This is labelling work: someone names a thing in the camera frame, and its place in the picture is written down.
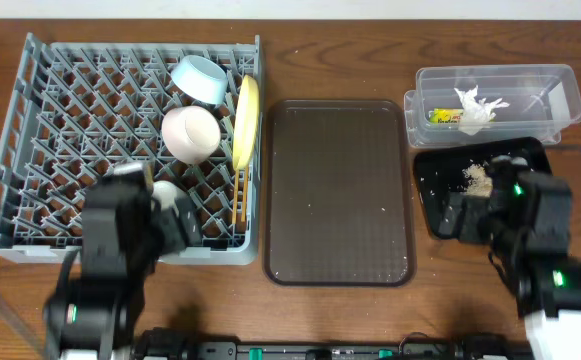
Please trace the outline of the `yellow round plate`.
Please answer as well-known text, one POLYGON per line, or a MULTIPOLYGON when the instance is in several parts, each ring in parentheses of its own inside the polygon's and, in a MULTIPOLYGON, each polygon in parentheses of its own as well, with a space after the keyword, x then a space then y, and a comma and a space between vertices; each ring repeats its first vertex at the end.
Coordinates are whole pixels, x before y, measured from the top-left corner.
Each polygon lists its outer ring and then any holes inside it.
POLYGON ((259 121, 259 87, 256 80, 249 75, 243 78, 239 93, 234 136, 233 168, 244 169, 251 159, 259 121))

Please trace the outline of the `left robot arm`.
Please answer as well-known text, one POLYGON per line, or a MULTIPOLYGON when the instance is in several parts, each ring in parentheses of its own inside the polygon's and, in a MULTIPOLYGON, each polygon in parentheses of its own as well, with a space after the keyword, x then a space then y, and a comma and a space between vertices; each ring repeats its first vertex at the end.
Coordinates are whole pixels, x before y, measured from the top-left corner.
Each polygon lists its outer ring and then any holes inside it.
POLYGON ((64 258, 44 306, 49 359, 114 359, 130 347, 146 279, 200 234, 194 203, 179 190, 89 198, 82 215, 83 244, 64 258))

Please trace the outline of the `light blue bowl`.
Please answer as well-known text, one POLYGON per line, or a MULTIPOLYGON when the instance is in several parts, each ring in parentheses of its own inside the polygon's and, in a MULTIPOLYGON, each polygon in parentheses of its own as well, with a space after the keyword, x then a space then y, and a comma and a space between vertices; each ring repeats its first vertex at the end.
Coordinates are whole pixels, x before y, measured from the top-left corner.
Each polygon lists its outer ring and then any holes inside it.
POLYGON ((228 87, 227 73, 199 55, 184 56, 171 72, 173 83, 195 100, 221 105, 228 87))

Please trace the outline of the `wooden chopstick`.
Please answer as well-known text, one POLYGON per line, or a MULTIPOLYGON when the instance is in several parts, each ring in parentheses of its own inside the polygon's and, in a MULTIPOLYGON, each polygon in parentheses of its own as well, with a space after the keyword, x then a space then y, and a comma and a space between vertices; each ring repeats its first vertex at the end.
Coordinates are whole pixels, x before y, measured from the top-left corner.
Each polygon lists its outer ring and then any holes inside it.
POLYGON ((241 215, 240 221, 242 223, 246 222, 246 212, 247 212, 247 198, 248 198, 248 185, 249 185, 249 168, 245 166, 243 169, 243 189, 242 189, 242 201, 241 201, 241 215))
POLYGON ((237 210, 238 210, 238 198, 239 198, 239 183, 240 183, 240 170, 235 169, 234 181, 233 181, 233 204, 232 204, 232 225, 237 224, 237 210))

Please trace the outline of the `white cup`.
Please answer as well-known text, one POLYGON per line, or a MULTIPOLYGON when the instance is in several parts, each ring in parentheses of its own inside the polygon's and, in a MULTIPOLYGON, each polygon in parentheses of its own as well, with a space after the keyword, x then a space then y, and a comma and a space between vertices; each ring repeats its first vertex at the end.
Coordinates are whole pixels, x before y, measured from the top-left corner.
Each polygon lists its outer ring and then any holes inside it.
POLYGON ((161 209, 175 206, 177 200, 182 199, 185 193, 169 181, 156 181, 153 183, 152 197, 161 209))

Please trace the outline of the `white small plate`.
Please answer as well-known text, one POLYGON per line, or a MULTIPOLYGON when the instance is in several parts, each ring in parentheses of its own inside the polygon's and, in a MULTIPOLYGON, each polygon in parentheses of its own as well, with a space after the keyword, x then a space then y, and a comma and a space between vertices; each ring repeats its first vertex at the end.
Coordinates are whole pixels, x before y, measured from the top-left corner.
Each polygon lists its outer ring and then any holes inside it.
POLYGON ((168 111, 163 118, 161 133, 167 150, 177 160, 189 165, 208 159, 221 141, 217 120, 199 106, 168 111))

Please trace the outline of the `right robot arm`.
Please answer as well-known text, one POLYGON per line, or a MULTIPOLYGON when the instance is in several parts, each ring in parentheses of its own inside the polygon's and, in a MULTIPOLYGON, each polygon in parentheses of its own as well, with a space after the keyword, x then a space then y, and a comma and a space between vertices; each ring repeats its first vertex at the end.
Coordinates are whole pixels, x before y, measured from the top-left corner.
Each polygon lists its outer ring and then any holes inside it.
POLYGON ((567 188, 514 184, 488 197, 452 193, 439 230, 486 245, 515 298, 536 359, 581 359, 581 260, 570 253, 567 188))

